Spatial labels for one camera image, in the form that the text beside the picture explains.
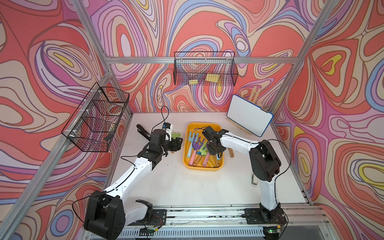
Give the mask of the green hand rake wooden handle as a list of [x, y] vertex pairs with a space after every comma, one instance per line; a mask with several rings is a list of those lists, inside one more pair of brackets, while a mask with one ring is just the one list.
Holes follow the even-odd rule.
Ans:
[[230, 153], [230, 157], [233, 158], [235, 155], [234, 155], [234, 151], [233, 149], [229, 148], [229, 153]]

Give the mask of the purple hand rake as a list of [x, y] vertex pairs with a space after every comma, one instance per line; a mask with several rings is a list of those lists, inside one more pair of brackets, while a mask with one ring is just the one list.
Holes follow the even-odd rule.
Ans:
[[202, 164], [203, 167], [210, 167], [209, 158], [210, 158], [210, 153], [207, 152], [207, 154], [203, 160], [203, 164]]

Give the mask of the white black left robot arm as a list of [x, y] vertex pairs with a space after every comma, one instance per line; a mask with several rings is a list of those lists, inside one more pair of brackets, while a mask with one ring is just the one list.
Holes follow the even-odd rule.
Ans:
[[162, 158], [168, 152], [179, 151], [182, 143], [182, 138], [172, 138], [170, 130], [154, 130], [133, 165], [105, 190], [90, 195], [84, 229], [106, 240], [115, 240], [125, 226], [136, 222], [147, 226], [155, 216], [153, 205], [144, 200], [129, 203], [128, 197]]

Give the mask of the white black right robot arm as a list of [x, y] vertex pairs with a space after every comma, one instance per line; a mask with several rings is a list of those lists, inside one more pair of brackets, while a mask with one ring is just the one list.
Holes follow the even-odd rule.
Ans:
[[202, 134], [208, 141], [207, 147], [211, 155], [233, 149], [250, 159], [253, 174], [259, 180], [261, 200], [258, 209], [246, 209], [242, 217], [249, 224], [287, 224], [287, 215], [281, 208], [276, 191], [276, 179], [282, 164], [271, 143], [268, 140], [251, 142], [228, 130], [221, 129], [217, 132], [211, 126], [204, 127]]

